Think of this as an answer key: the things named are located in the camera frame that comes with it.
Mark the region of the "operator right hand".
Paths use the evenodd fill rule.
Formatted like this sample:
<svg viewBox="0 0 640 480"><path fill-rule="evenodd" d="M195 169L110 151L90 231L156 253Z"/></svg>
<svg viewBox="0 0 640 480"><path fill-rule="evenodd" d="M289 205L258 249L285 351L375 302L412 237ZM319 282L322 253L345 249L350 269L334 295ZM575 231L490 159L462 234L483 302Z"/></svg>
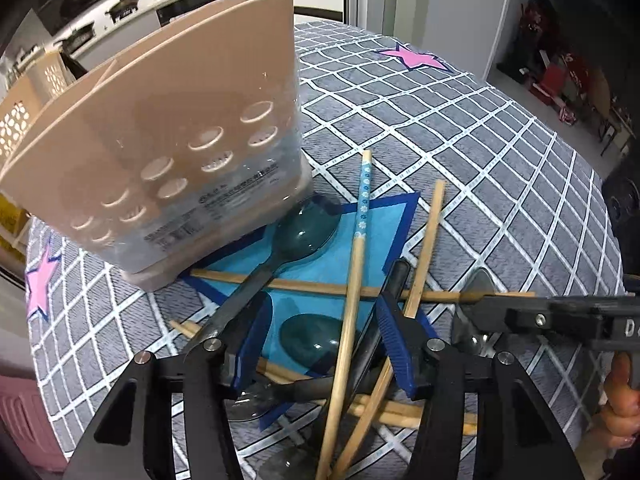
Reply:
<svg viewBox="0 0 640 480"><path fill-rule="evenodd" d="M639 391L630 388L631 362L627 353L614 354L603 391L606 403L600 411L599 431L607 448L630 448L639 435Z"/></svg>

